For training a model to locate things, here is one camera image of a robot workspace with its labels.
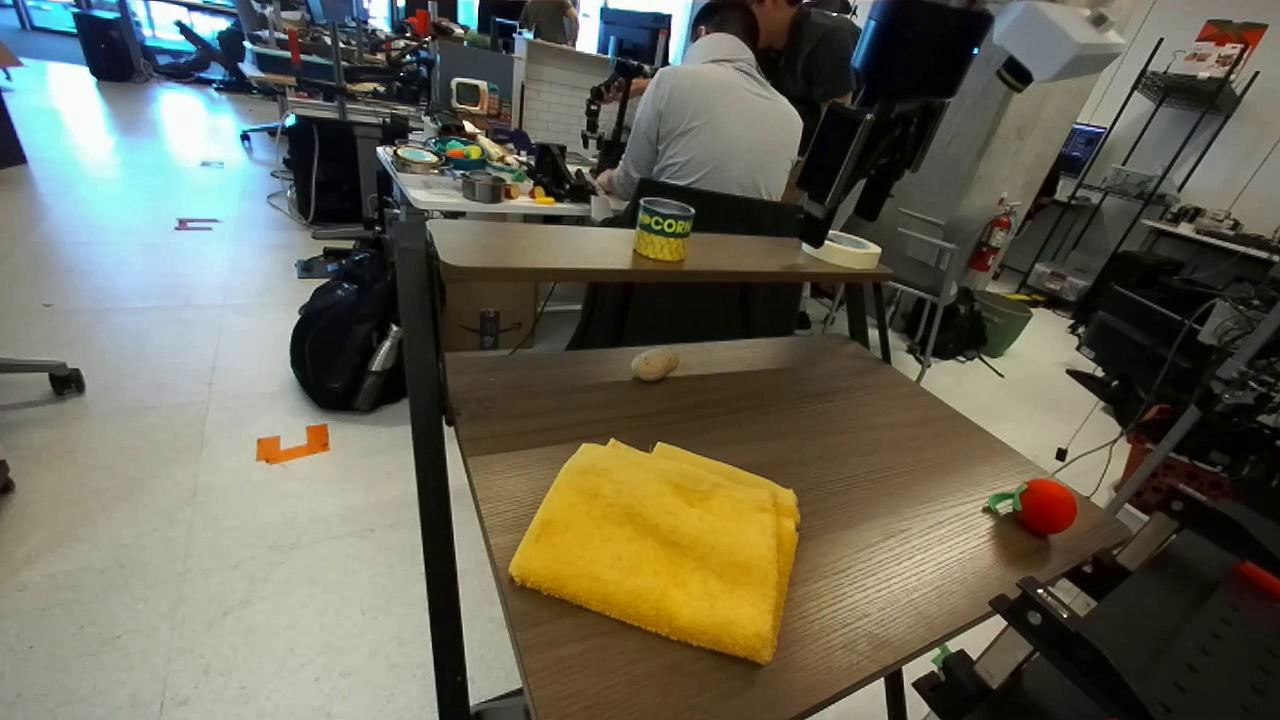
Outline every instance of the person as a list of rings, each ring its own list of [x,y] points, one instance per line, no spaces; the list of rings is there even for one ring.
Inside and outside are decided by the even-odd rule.
[[[750,2],[759,22],[759,72],[774,78],[775,90],[786,90],[797,103],[807,144],[823,103],[858,90],[858,22],[848,14],[800,0]]]
[[[547,44],[576,44],[576,7],[574,0],[528,0],[519,28]]]
[[[595,189],[634,198],[642,178],[782,198],[800,157],[800,112],[759,74],[750,0],[710,2],[683,62],[649,78],[626,160]]]

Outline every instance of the computer monitor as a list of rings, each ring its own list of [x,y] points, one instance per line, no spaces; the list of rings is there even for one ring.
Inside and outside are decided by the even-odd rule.
[[[669,62],[671,14],[669,12],[619,12],[601,7],[601,54],[636,62]]]

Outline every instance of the black bag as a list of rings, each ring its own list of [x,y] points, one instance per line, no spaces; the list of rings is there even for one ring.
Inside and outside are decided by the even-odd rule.
[[[920,329],[920,323],[933,318],[933,313],[938,309],[915,313],[909,323]],[[973,286],[959,286],[958,300],[946,309],[946,318],[940,318],[938,341],[933,341],[933,355],[938,359],[973,359],[973,355],[984,355],[984,344],[989,344],[989,318],[976,309]]]
[[[287,341],[293,376],[322,406],[356,406],[367,364],[397,323],[397,271],[381,247],[356,247],[302,309]],[[404,359],[367,383],[363,406],[404,394]]]

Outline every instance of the yellow container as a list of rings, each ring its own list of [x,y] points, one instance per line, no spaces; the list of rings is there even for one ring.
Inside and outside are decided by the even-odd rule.
[[[697,209],[671,196],[642,196],[636,255],[680,263],[689,255],[691,215]]]

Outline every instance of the cardboard box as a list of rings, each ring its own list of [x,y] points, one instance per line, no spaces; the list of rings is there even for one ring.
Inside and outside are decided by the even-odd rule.
[[[486,286],[450,286],[445,300],[445,350],[496,350],[534,344],[534,282],[486,282]]]

